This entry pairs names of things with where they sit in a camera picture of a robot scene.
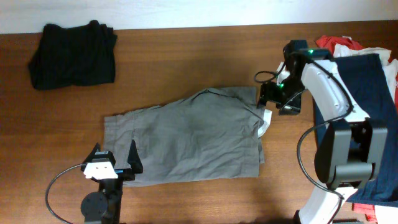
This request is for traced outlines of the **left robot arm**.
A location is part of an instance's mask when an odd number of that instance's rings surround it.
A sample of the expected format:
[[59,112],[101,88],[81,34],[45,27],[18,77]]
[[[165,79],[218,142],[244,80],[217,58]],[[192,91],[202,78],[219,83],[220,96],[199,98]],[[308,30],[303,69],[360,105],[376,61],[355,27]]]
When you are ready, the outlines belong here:
[[81,202],[80,210],[85,223],[119,223],[123,183],[133,181],[137,174],[143,173],[135,141],[131,142],[127,163],[128,168],[116,169],[113,153],[101,151],[99,144],[83,161],[81,171],[85,177],[99,184],[98,190],[88,194]]

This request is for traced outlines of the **grey shorts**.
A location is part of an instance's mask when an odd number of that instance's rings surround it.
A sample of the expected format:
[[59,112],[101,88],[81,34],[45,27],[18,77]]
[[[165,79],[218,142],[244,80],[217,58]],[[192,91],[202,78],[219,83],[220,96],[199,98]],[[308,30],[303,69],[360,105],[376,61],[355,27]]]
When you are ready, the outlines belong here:
[[271,116],[257,106],[254,87],[207,88],[167,105],[106,117],[104,149],[124,169],[136,144],[143,171],[132,187],[257,177]]

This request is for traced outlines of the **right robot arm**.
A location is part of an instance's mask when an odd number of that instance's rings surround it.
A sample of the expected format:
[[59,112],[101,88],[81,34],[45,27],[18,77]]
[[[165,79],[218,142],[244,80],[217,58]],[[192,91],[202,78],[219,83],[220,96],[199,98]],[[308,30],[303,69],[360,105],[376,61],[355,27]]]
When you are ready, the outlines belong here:
[[[296,115],[301,95],[309,91],[323,122],[306,130],[297,143],[297,160],[314,185],[293,223],[332,223],[346,199],[376,179],[386,145],[387,126],[372,119],[344,83],[349,76],[381,71],[378,54],[334,58],[328,49],[310,48],[306,40],[291,40],[283,48],[284,62],[272,78],[261,81],[258,106],[273,102],[280,114]],[[315,153],[317,178],[310,177],[301,158],[303,140],[312,131],[326,131]]]

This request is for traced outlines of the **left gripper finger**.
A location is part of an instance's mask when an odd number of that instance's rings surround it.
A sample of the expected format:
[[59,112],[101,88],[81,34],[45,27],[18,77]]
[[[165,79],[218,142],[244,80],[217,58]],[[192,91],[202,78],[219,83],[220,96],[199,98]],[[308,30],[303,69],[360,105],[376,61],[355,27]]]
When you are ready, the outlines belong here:
[[95,154],[100,150],[100,144],[97,142],[91,152],[83,161],[84,164],[91,162],[94,159]]
[[133,173],[135,174],[143,173],[143,165],[138,155],[135,140],[131,141],[131,145],[129,148],[129,155],[127,157],[127,163],[130,165],[130,168],[132,169]]

